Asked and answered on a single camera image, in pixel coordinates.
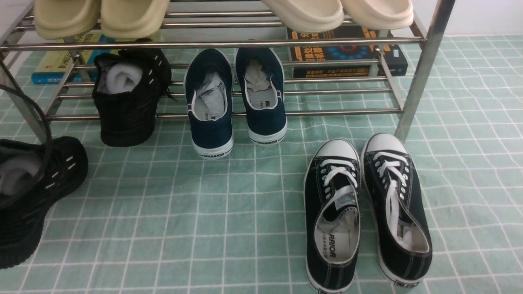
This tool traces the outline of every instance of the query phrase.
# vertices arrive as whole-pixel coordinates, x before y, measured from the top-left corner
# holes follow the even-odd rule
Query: shoe rack
[[[438,0],[436,5],[430,27],[427,31],[423,29],[419,19],[415,17],[414,23],[410,29],[413,37],[387,37],[387,31],[379,31],[378,36],[374,39],[366,38],[338,38],[338,39],[323,39],[323,40],[246,40],[246,41],[213,41],[213,42],[154,42],[154,43],[134,43],[134,42],[118,42],[118,43],[74,43],[74,39],[67,39],[64,43],[34,43],[22,44],[18,43],[20,38],[27,31],[34,31],[35,26],[32,23],[34,16],[31,12],[31,7],[28,7],[18,18],[18,21],[13,23],[8,28],[7,32],[0,36],[0,83],[15,89],[21,90],[13,75],[9,71],[13,60],[19,57],[23,51],[51,51],[51,50],[69,50],[72,56],[76,56],[74,62],[67,68],[64,77],[62,78],[58,91],[52,97],[49,106],[46,108],[46,115],[49,121],[80,121],[80,120],[97,120],[97,115],[57,115],[57,111],[64,100],[78,100],[91,99],[90,95],[71,95],[67,91],[70,88],[87,88],[93,87],[94,82],[91,82],[87,75],[87,70],[94,69],[94,66],[85,65],[85,62],[78,54],[79,50],[93,50],[93,49],[127,49],[136,47],[155,47],[155,48],[239,48],[239,47],[295,47],[295,46],[348,46],[348,45],[375,45],[378,50],[372,59],[366,60],[346,60],[346,61],[319,61],[319,62],[283,62],[284,66],[310,66],[310,65],[361,65],[370,64],[371,71],[367,77],[333,77],[333,78],[291,78],[287,79],[287,84],[315,84],[315,83],[354,83],[354,82],[383,82],[384,87],[375,88],[359,88],[359,89],[317,89],[317,90],[295,90],[286,91],[287,96],[302,96],[302,95],[342,95],[342,99],[350,100],[351,94],[367,94],[367,93],[390,93],[392,97],[391,108],[366,108],[366,109],[330,109],[330,110],[308,110],[308,111],[287,111],[288,116],[332,116],[332,115],[370,115],[370,114],[397,114],[399,116],[399,123],[395,132],[395,136],[400,140],[405,141],[408,131],[414,120],[414,115],[418,107],[422,93],[425,89],[430,70],[433,67],[436,54],[438,52],[445,28],[447,26],[452,8],[455,0]],[[169,22],[164,22],[163,29],[190,29],[190,28],[264,28],[264,27],[284,27],[284,24],[279,20],[267,19],[264,17],[273,17],[274,14],[269,10],[258,11],[238,11],[238,12],[168,12],[165,15]],[[194,22],[172,22],[179,18],[191,18]],[[198,21],[202,18],[219,18],[219,17],[234,17],[242,20],[238,21]],[[346,18],[344,26],[355,25],[355,23]],[[419,44],[422,52],[419,57],[414,77],[407,97],[402,97],[399,88],[392,79],[391,72],[382,57],[379,54],[379,48],[387,44]],[[15,57],[11,62],[6,64],[5,56],[7,53],[13,52]],[[385,76],[377,76],[378,66],[381,65],[384,69]],[[187,64],[171,64],[173,69],[187,68]],[[84,81],[81,83],[70,82],[70,78],[74,73],[79,72]],[[172,86],[182,86],[182,81],[172,81]],[[234,92],[233,96],[240,95],[240,92]],[[180,98],[179,103],[184,103],[183,93],[172,93],[175,98]],[[16,96],[11,96],[14,105],[20,111],[22,116],[28,122],[31,129],[40,141],[45,140],[44,128],[41,125],[41,120],[34,110]],[[244,116],[244,112],[236,112],[234,116]],[[162,119],[184,119],[187,117],[186,113],[162,113],[157,114],[158,118]]]

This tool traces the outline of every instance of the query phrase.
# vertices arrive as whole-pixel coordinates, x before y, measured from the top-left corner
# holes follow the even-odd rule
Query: black cable
[[[49,122],[47,121],[46,115],[43,113],[43,110],[40,108],[40,106],[29,96],[25,95],[24,93],[13,89],[11,87],[8,87],[6,85],[0,84],[0,90],[4,90],[10,94],[16,95],[20,97],[24,102],[29,104],[35,112],[40,117],[40,120],[43,124],[44,131],[46,132],[46,142],[45,147],[46,150],[43,154],[42,164],[40,165],[40,169],[38,169],[38,172],[36,175],[32,178],[30,183],[26,185],[26,187],[23,187],[20,191],[16,192],[14,195],[6,195],[1,194],[0,195],[0,209],[5,208],[9,205],[11,205],[13,202],[15,202],[17,199],[25,195],[30,189],[32,189],[36,183],[40,181],[40,179],[44,176],[46,172],[47,165],[49,164],[49,160],[51,159],[51,154],[53,151],[53,136],[51,134],[51,128],[49,127]]]

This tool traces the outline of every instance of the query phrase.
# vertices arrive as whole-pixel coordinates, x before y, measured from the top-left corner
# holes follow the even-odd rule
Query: floor mat
[[[411,62],[408,77],[398,79],[405,92],[419,49],[403,48]],[[233,50],[223,51],[231,60]],[[166,55],[188,63],[197,52]],[[285,49],[277,52],[286,60]],[[34,53],[17,79],[45,106],[56,86],[30,82],[42,56]],[[183,70],[175,70],[173,80],[182,78]],[[392,106],[385,94],[287,96],[285,102],[289,111]],[[233,108],[243,111],[241,98]],[[158,108],[185,111],[183,99],[162,99]],[[89,100],[66,100],[59,111],[95,112]],[[5,94],[0,121],[0,137],[35,142]],[[304,257],[302,185],[309,159],[329,139],[345,138],[361,151],[369,137],[392,133],[396,123],[393,115],[289,117],[281,144],[255,146],[245,119],[234,118],[231,157],[204,162],[184,120],[160,120],[143,145],[119,149],[102,144],[96,121],[54,122],[55,136],[85,144],[89,177],[50,211],[33,258],[1,271],[0,292],[315,293]],[[523,291],[522,132],[523,37],[444,38],[406,143],[434,244],[427,278],[409,294]],[[365,194],[360,210],[357,274],[348,293],[406,293],[380,272]]]

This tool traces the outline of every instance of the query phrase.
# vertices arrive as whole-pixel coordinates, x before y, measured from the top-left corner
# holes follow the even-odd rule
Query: book
[[[155,42],[163,40],[160,31],[149,36]],[[89,32],[75,37],[77,43],[112,43],[117,41],[133,41],[134,39],[114,39],[104,36],[99,32]],[[102,53],[118,54],[118,49],[98,49],[98,50],[83,50],[81,55],[86,61],[87,65],[94,64],[94,58]],[[31,74],[31,81],[33,84],[58,84],[72,62],[72,57],[69,51],[48,51],[40,60],[33,74]],[[88,71],[89,77],[92,81],[97,78],[97,71]],[[82,82],[80,74],[75,74],[72,78],[73,82]]]
[[[287,28],[287,38],[293,40],[334,39],[334,38],[375,38],[377,31],[360,26],[340,26],[322,33],[299,33]],[[329,46],[329,47],[291,47],[289,57],[292,61],[336,61],[370,59],[374,46]],[[403,76],[407,72],[408,62],[398,45],[384,46],[383,55],[393,76]],[[378,75],[384,75],[379,66]],[[311,65],[296,66],[292,69],[294,78],[308,77],[348,77],[368,76],[370,65]]]

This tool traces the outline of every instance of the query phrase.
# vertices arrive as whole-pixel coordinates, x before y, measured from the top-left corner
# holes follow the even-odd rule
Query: canvas sneaker
[[[341,293],[353,280],[360,241],[357,151],[343,140],[325,143],[304,180],[306,271],[320,293]]]
[[[395,285],[415,287],[429,269],[432,243],[412,158],[390,134],[370,138],[361,157],[378,230],[380,267]]]
[[[259,145],[279,143],[287,133],[285,75],[271,48],[240,48],[234,58],[242,88],[249,138]]]
[[[46,148],[51,148],[47,164]],[[33,185],[40,168],[43,175]],[[16,266],[33,254],[48,210],[83,183],[87,170],[87,154],[76,138],[61,137],[42,145],[0,140],[0,199],[32,185],[15,201],[0,206],[0,268]]]
[[[160,97],[168,93],[170,65],[161,49],[127,49],[95,57],[98,77],[93,100],[104,144],[129,147],[154,132]]]
[[[204,159],[220,159],[232,151],[233,83],[231,64],[216,49],[200,52],[185,73],[192,145]]]

